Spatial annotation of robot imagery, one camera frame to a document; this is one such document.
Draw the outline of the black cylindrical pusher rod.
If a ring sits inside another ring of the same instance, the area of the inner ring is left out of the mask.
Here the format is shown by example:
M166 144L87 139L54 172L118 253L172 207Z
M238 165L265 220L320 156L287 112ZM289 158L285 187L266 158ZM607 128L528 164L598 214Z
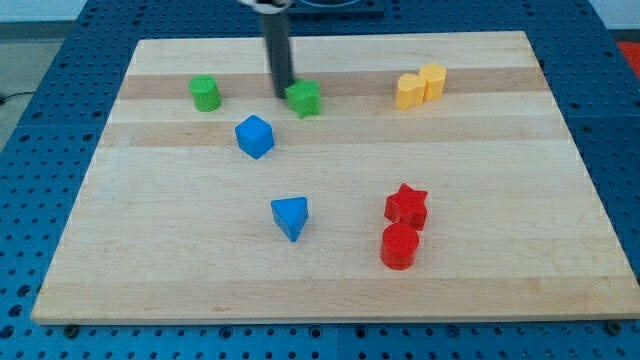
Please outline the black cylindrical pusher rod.
M294 84L294 63L289 38L289 17L283 11L260 16L274 94L286 98L286 89Z

